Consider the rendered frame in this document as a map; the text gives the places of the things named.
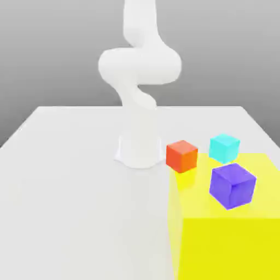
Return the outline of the small orange cube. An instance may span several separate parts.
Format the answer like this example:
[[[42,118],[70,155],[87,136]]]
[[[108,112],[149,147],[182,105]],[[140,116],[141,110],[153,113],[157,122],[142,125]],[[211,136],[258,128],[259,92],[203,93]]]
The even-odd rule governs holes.
[[[178,173],[184,173],[197,166],[198,148],[185,140],[166,146],[166,165]]]

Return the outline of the small cyan cube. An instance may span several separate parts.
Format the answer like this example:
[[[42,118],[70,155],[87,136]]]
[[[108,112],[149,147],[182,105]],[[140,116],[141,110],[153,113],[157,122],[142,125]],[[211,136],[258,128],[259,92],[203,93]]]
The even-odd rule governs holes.
[[[234,161],[239,152],[240,140],[226,134],[220,134],[210,139],[209,157],[219,163]]]

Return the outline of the small purple cube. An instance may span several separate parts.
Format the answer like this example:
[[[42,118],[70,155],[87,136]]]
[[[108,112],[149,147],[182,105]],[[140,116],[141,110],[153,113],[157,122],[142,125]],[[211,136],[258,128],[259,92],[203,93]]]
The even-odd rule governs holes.
[[[212,169],[209,193],[227,210],[251,202],[256,176],[238,163]]]

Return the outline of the large yellow box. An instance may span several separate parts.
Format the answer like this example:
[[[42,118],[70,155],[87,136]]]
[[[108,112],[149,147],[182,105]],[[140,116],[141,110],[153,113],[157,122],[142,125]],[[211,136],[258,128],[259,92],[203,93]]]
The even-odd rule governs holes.
[[[280,280],[280,170],[263,153],[236,162],[256,176],[249,204],[225,209],[210,193],[219,162],[169,171],[167,223],[174,280]]]

